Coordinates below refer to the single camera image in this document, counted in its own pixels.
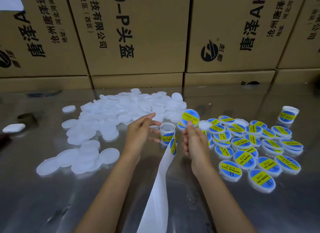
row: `person's left arm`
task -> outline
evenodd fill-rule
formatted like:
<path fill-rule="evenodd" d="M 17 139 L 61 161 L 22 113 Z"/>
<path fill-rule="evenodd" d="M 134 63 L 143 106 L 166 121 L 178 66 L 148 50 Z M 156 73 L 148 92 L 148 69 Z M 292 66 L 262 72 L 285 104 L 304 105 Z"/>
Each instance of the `person's left arm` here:
<path fill-rule="evenodd" d="M 161 122 L 152 121 L 155 115 L 152 113 L 141 117 L 128 126 L 123 153 L 74 233 L 115 232 L 134 168 L 140 159 L 141 150 L 147 139 L 160 142 L 159 139 L 148 137 L 150 132 L 160 133 L 159 130 L 149 128 L 152 125 L 161 125 Z"/>

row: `metal table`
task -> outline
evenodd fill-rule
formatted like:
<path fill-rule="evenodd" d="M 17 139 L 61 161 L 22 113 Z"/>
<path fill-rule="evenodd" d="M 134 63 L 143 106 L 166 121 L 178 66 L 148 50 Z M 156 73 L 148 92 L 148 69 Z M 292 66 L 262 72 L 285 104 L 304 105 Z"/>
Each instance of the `metal table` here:
<path fill-rule="evenodd" d="M 143 93 L 180 92 L 181 88 L 149 88 Z M 96 91 L 99 94 L 117 94 L 119 90 Z M 320 132 L 319 100 L 309 85 L 222 85 L 186 87 L 183 90 L 188 108 L 199 112 L 202 120 L 228 115 L 247 121 L 260 120 L 269 127 L 277 123 L 284 105 L 300 109 L 290 126 L 293 139 L 305 146 L 302 155 L 295 158 L 302 166 L 296 175 L 282 173 L 275 178 L 276 188 L 270 194 L 256 191 L 246 173 L 237 183 L 225 182 L 240 207 L 259 232 L 319 232 L 320 205 Z M 98 171 L 74 175 L 70 167 L 40 177 L 35 169 L 44 159 L 75 148 L 67 143 L 61 123 L 77 118 L 80 106 L 92 101 L 91 90 L 63 91 L 45 98 L 25 94 L 0 94 L 0 126 L 15 123 L 19 114 L 33 112 L 38 126 L 12 137 L 12 142 L 0 149 L 0 232 L 72 232 L 98 193 L 113 164 L 103 165 Z M 74 104 L 77 111 L 62 113 L 64 106 Z M 119 138 L 106 143 L 99 137 L 101 150 L 114 147 L 122 152 L 126 126 L 117 126 Z M 136 232 L 149 198 L 164 149 L 147 142 L 138 163 L 122 208 L 117 232 Z M 217 168 L 220 159 L 211 152 Z M 192 174 L 190 160 L 184 157 L 181 146 L 166 176 L 169 202 L 167 232 L 214 232 L 209 213 L 197 179 Z"/>

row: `person's right hand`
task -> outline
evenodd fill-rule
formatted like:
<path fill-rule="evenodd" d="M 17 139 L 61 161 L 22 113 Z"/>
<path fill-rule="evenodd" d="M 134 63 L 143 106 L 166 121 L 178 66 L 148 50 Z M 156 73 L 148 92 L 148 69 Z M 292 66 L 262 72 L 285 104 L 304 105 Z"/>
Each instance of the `person's right hand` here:
<path fill-rule="evenodd" d="M 202 169 L 212 166 L 208 138 L 200 129 L 194 127 L 191 121 L 188 121 L 186 129 L 183 131 L 182 146 L 185 154 L 192 159 L 191 168 L 196 177 Z"/>

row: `person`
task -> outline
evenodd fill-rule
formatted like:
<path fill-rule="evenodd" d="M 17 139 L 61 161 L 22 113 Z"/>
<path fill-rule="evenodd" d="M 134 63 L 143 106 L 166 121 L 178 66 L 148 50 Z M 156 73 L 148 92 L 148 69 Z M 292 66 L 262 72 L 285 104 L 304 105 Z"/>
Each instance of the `person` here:
<path fill-rule="evenodd" d="M 128 126 L 124 150 L 116 165 L 86 211 L 74 233 L 114 233 L 128 186 L 142 148 L 147 139 L 159 143 L 150 133 L 160 131 L 150 128 L 161 122 L 153 121 L 155 113 L 139 118 Z M 183 132 L 183 149 L 190 156 L 191 169 L 198 179 L 209 206 L 218 233 L 256 233 L 230 191 L 210 162 L 207 136 L 191 121 Z"/>

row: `logo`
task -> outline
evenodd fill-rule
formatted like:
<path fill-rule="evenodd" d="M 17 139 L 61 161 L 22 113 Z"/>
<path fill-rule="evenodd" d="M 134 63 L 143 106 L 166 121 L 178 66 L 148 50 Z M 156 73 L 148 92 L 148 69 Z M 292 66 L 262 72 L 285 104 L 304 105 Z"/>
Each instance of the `logo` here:
<path fill-rule="evenodd" d="M 11 66 L 11 60 L 10 57 L 0 50 L 0 67 L 2 68 L 8 68 Z"/>
<path fill-rule="evenodd" d="M 211 40 L 209 40 L 209 43 L 206 46 L 204 46 L 201 50 L 201 58 L 205 62 L 211 62 L 218 56 L 218 47 L 214 43 L 212 43 Z"/>

